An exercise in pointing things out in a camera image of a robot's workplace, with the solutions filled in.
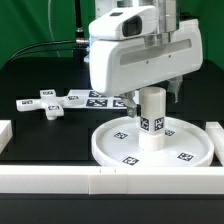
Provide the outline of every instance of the white circular plate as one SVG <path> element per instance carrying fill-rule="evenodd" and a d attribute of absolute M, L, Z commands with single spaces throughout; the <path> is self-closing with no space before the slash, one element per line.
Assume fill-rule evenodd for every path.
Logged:
<path fill-rule="evenodd" d="M 139 118 L 122 117 L 95 130 L 92 153 L 102 166 L 186 167 L 209 166 L 214 145 L 200 128 L 182 120 L 165 118 L 165 144 L 146 152 L 138 146 Z"/>

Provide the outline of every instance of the white foam block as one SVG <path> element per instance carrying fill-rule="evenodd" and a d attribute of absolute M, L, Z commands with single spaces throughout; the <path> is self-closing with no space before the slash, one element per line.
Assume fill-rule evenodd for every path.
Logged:
<path fill-rule="evenodd" d="M 12 138 L 11 121 L 0 121 L 0 153 Z"/>
<path fill-rule="evenodd" d="M 122 168 L 99 167 L 89 176 L 89 194 L 126 194 L 127 173 Z"/>
<path fill-rule="evenodd" d="M 218 122 L 207 122 L 206 132 L 214 142 L 215 154 L 224 166 L 224 130 Z"/>
<path fill-rule="evenodd" d="M 88 194 L 89 167 L 0 166 L 0 193 Z"/>
<path fill-rule="evenodd" d="M 128 172 L 127 194 L 223 194 L 222 167 L 144 168 Z"/>

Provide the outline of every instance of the white base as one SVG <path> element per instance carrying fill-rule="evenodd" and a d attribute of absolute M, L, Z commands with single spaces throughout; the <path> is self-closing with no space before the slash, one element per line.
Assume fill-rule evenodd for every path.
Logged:
<path fill-rule="evenodd" d="M 209 166 L 214 145 L 200 128 L 165 118 L 164 148 L 147 152 L 139 147 L 139 118 L 119 118 L 100 126 L 92 136 L 92 153 L 102 166 L 188 167 Z"/>
<path fill-rule="evenodd" d="M 10 123 L 6 121 L 1 123 L 0 127 L 3 129 L 9 127 L 10 131 Z M 5 132 L 1 131 L 0 138 L 4 134 Z M 223 167 L 133 169 L 129 166 L 115 168 L 1 165 L 0 183 L 0 193 L 12 194 L 217 195 L 224 194 L 224 169 Z"/>

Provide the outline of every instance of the black table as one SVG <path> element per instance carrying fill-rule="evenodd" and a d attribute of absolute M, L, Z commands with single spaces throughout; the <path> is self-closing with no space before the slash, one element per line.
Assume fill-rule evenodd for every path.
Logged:
<path fill-rule="evenodd" d="M 0 164 L 97 165 L 91 135 L 101 124 L 126 116 L 124 110 L 66 109 L 48 121 L 42 110 L 20 113 L 16 99 L 39 98 L 41 89 L 57 96 L 90 89 L 88 66 L 72 58 L 20 59 L 0 72 L 0 119 L 12 120 L 14 137 Z M 204 127 L 224 124 L 224 72 L 205 61 L 184 76 L 179 103 L 167 115 Z M 166 87 L 167 82 L 157 84 Z M 219 165 L 215 159 L 213 165 Z M 0 195 L 0 223 L 223 223 L 223 195 Z"/>

